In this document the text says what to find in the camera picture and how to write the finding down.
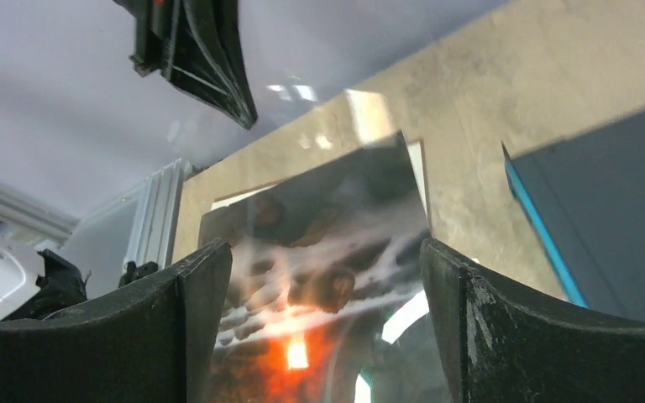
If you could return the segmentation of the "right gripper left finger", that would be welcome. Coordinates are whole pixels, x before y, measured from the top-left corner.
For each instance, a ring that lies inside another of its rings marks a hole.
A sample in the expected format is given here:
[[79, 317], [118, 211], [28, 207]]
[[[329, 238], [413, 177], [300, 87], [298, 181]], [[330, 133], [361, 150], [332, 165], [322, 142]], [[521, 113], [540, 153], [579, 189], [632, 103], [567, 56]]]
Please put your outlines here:
[[0, 402], [202, 402], [232, 268], [215, 240], [43, 320], [0, 323]]

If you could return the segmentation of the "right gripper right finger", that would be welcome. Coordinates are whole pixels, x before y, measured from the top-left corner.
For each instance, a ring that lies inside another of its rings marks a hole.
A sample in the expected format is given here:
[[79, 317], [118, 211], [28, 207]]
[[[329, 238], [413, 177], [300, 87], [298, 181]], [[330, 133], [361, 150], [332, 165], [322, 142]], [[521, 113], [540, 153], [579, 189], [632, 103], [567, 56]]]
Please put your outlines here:
[[434, 238], [423, 287], [453, 402], [645, 402], [645, 322], [573, 305]]

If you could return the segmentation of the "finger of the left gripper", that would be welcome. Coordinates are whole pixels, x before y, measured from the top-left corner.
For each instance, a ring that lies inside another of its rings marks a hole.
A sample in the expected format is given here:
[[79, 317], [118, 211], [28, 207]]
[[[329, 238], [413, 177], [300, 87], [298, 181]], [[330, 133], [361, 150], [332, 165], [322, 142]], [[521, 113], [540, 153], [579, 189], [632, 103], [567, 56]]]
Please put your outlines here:
[[142, 77], [158, 71], [174, 88], [245, 129], [258, 112], [244, 65], [239, 3], [231, 0], [115, 0], [134, 17], [129, 59]]

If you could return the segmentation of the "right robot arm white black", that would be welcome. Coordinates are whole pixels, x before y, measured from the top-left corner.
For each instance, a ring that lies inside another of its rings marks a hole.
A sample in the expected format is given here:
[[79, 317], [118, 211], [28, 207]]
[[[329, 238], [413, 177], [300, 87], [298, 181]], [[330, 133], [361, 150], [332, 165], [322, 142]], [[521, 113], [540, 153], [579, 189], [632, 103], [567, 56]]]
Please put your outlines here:
[[0, 402], [645, 402], [645, 322], [582, 308], [422, 243], [422, 312], [215, 349], [232, 269], [217, 240], [128, 264], [88, 298], [77, 267], [0, 234]]

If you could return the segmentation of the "dark network switch box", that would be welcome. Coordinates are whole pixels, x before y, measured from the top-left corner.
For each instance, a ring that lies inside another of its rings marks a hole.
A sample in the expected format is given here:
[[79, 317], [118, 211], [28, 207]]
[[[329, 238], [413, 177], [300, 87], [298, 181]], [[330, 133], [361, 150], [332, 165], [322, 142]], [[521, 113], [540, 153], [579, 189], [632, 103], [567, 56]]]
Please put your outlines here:
[[645, 108], [504, 169], [569, 301], [645, 322]]

